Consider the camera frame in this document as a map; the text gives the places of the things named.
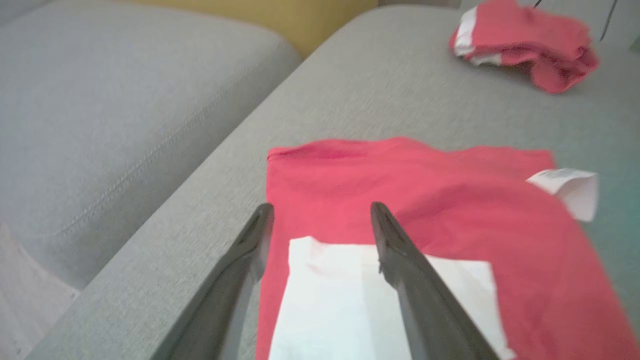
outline yellow wall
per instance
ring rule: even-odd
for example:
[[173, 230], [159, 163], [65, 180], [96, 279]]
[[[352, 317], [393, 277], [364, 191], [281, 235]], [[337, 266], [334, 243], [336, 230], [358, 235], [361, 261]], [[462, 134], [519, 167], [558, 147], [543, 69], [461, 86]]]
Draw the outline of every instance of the yellow wall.
[[131, 0], [243, 20], [273, 29], [306, 58], [378, 0]]

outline gray upholstery fabric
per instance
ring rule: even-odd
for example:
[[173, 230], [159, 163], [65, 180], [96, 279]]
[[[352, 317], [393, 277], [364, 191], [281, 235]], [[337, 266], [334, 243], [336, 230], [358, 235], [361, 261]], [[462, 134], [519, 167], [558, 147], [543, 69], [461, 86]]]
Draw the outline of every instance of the gray upholstery fabric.
[[50, 0], [0, 0], [0, 26]]
[[61, 0], [0, 28], [0, 213], [83, 288], [300, 63], [249, 24]]
[[[587, 229], [638, 326], [640, 74], [626, 69], [640, 58], [601, 47], [601, 69], [549, 95], [526, 76], [456, 59], [447, 44], [459, 16], [391, 6], [338, 31], [151, 216], [30, 359], [148, 359], [264, 201], [267, 151], [331, 137], [552, 149], [561, 166], [599, 172], [600, 209]], [[240, 359], [253, 356], [256, 299]]]

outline red garment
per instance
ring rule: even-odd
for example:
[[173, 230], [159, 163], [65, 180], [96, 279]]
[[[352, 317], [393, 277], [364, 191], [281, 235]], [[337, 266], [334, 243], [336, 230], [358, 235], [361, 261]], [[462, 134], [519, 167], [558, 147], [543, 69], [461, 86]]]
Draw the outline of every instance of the red garment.
[[373, 244], [384, 202], [423, 253], [489, 261], [519, 359], [640, 359], [597, 255], [564, 204], [525, 180], [548, 151], [442, 152], [407, 138], [325, 140], [269, 153], [275, 223], [262, 280], [257, 360], [266, 360], [289, 274], [289, 240]]
[[[472, 26], [470, 52], [456, 51], [458, 32]], [[468, 61], [497, 65], [530, 62], [533, 83], [550, 93], [564, 92], [598, 67], [589, 29], [578, 20], [546, 13], [515, 0], [488, 0], [471, 9], [451, 38], [451, 48]], [[474, 61], [499, 54], [491, 60]]]

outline red t-shirt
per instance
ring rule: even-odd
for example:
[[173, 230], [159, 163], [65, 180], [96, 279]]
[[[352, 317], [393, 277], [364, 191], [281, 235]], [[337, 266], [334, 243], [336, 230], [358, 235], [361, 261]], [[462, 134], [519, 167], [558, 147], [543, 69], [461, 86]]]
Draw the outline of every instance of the red t-shirt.
[[275, 222], [257, 360], [269, 355], [289, 274], [289, 240], [373, 244], [373, 201], [389, 207], [423, 253], [492, 264], [502, 323], [518, 359], [640, 359], [579, 224], [560, 200], [525, 181], [554, 167], [548, 151], [443, 152], [408, 138], [271, 150], [267, 200]]

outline clothing tag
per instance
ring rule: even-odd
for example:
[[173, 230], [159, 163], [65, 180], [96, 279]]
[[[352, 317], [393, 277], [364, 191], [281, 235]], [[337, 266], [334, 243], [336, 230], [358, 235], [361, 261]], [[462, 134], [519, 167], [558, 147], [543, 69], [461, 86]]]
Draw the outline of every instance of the clothing tag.
[[527, 179], [566, 206], [573, 218], [590, 222], [598, 207], [598, 174], [574, 168], [549, 169]]

